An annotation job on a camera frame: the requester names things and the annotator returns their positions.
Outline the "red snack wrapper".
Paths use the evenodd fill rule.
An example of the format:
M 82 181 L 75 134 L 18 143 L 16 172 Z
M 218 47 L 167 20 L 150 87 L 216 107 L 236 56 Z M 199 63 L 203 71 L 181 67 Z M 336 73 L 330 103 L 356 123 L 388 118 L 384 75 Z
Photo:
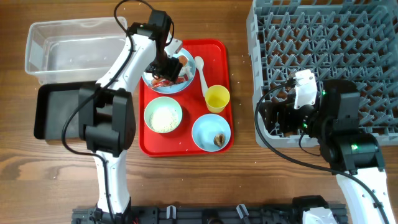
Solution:
M 170 80 L 166 80 L 164 78 L 153 79 L 151 81 L 151 88 L 159 88 L 159 87 L 167 87 L 172 85 L 178 85 L 184 82 L 189 81 L 192 78 L 191 67 L 186 66 L 183 67 L 178 75 L 178 78 L 175 82 L 171 82 Z

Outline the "green bowl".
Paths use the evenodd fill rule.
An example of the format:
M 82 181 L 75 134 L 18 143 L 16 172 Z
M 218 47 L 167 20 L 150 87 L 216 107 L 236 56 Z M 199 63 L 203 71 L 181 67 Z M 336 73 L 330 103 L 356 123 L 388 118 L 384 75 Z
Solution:
M 181 120 L 182 120 L 182 107 L 180 106 L 180 104 L 175 99 L 173 99 L 171 97 L 161 96 L 161 97 L 153 99 L 146 106 L 146 108 L 144 110 L 144 121 L 145 121 L 146 125 L 149 127 L 149 129 L 152 130 L 152 131 L 154 131 L 154 130 L 150 126 L 150 116 L 157 108 L 162 108 L 162 107 L 168 107 L 168 108 L 175 109 L 177 111 L 177 114 L 178 114 L 178 126 L 181 123 Z

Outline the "white rice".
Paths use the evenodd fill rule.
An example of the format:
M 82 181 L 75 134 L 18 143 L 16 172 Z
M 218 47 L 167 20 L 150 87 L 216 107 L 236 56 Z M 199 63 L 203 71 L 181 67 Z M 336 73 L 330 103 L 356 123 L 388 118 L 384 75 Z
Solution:
M 157 133 L 168 133 L 178 126 L 178 114 L 173 108 L 157 108 L 150 116 L 150 126 Z

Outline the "yellow plastic cup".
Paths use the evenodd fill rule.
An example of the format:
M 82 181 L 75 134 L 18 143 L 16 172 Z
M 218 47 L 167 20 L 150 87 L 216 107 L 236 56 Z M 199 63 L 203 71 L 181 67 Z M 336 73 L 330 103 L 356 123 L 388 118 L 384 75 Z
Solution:
M 205 94 L 205 102 L 212 113 L 220 113 L 230 101 L 229 90 L 223 85 L 213 85 Z

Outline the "brown food scrap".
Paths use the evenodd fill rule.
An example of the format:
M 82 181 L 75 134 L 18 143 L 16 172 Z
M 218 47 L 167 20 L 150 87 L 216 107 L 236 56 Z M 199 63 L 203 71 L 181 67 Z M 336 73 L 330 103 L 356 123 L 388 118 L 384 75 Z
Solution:
M 226 141 L 226 137 L 223 133 L 217 134 L 214 137 L 213 143 L 214 145 L 218 146 L 219 148 L 223 147 L 224 143 Z

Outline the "light blue bowl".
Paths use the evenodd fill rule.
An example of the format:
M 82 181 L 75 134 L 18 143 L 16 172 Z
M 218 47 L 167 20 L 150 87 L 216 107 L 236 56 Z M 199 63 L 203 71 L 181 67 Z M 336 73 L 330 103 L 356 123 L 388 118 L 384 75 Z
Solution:
M 214 145 L 217 134 L 223 133 L 226 141 L 223 147 Z M 205 152 L 218 152 L 226 149 L 232 140 L 232 131 L 229 123 L 218 114 L 205 114 L 199 117 L 192 126 L 192 139 L 197 147 Z

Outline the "orange carrot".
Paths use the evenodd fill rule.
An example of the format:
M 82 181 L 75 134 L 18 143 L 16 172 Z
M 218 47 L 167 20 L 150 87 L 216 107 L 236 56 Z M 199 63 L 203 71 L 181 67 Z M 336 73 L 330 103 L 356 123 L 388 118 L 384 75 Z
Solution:
M 186 56 L 184 56 L 184 55 L 179 56 L 178 60 L 182 64 L 183 67 L 185 67 L 188 63 L 188 58 L 186 58 Z

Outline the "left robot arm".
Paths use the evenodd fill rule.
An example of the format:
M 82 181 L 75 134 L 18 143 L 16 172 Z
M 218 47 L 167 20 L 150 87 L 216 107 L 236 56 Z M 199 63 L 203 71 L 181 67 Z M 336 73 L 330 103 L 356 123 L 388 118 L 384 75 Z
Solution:
M 177 81 L 182 63 L 173 54 L 182 43 L 169 39 L 171 26 L 171 17 L 155 9 L 148 22 L 133 23 L 106 75 L 79 91 L 79 136 L 95 160 L 99 182 L 99 200 L 89 217 L 93 223 L 133 222 L 126 183 L 126 153 L 136 132 L 132 93 L 144 73 Z

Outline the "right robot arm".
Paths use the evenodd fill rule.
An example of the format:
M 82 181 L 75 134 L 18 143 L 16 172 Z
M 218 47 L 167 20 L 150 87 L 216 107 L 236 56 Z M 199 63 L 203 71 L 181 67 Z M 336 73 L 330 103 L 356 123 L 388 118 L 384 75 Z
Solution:
M 301 129 L 315 138 L 328 167 L 293 159 L 279 152 L 264 136 L 260 139 L 290 162 L 332 173 L 345 196 L 353 223 L 395 223 L 381 147 L 372 134 L 359 128 L 360 93 L 356 85 L 348 80 L 327 80 L 322 92 L 315 96 L 320 97 L 318 106 L 295 106 L 299 94 L 278 103 L 261 98 L 255 115 L 263 119 L 266 129 L 278 124 L 283 133 Z

